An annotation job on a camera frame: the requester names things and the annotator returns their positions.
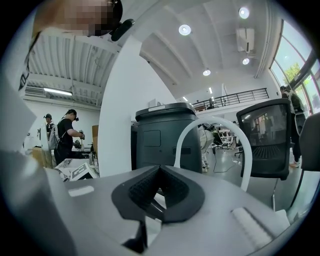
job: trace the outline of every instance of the white curved hose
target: white curved hose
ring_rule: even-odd
[[[234,132],[234,134],[241,141],[243,146],[243,151],[245,154],[245,163],[244,163],[244,170],[243,170],[243,178],[241,182],[241,189],[244,191],[247,191],[247,188],[249,185],[249,179],[251,175],[251,168],[252,168],[252,151],[251,151],[249,140],[247,139],[244,132],[238,126],[221,117],[216,117],[216,116],[202,117],[197,119],[196,121],[193,121],[186,128],[184,128],[183,132],[181,133],[178,139],[178,143],[176,145],[174,167],[180,168],[182,142],[184,141],[188,132],[190,132],[194,127],[204,123],[222,124],[225,127],[229,128],[232,132]]]

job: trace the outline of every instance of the shoe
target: shoe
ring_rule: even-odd
[[[289,163],[289,166],[292,168],[298,168],[300,166],[299,162],[293,161],[292,163]]]

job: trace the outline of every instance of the trash can lid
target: trash can lid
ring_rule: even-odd
[[[135,119],[138,121],[140,119],[139,117],[142,115],[150,114],[150,113],[166,112],[174,109],[184,109],[185,111],[188,111],[190,114],[196,115],[195,109],[190,104],[184,103],[184,102],[178,102],[178,103],[154,106],[154,107],[139,110],[135,113]]]

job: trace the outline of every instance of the air conditioner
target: air conditioner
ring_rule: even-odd
[[[30,96],[46,97],[46,92],[43,88],[27,86],[25,88],[25,94]]]
[[[255,47],[255,30],[253,28],[239,28],[236,30],[236,41],[239,52],[250,53]]]

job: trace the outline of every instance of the round ceiling light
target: round ceiling light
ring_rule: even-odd
[[[191,28],[190,28],[188,25],[186,25],[186,24],[181,25],[181,26],[179,27],[179,33],[180,33],[181,35],[183,35],[183,36],[187,36],[187,35],[189,35],[189,34],[191,33]]]
[[[249,64],[249,62],[250,62],[250,59],[245,58],[245,59],[242,61],[242,64],[243,64],[243,65],[247,65],[247,64]]]
[[[246,7],[241,7],[239,10],[239,15],[242,19],[246,19],[249,17],[249,10]]]
[[[203,75],[204,76],[209,76],[211,74],[211,71],[209,70],[209,69],[207,69],[207,70],[205,70],[204,72],[203,72]]]

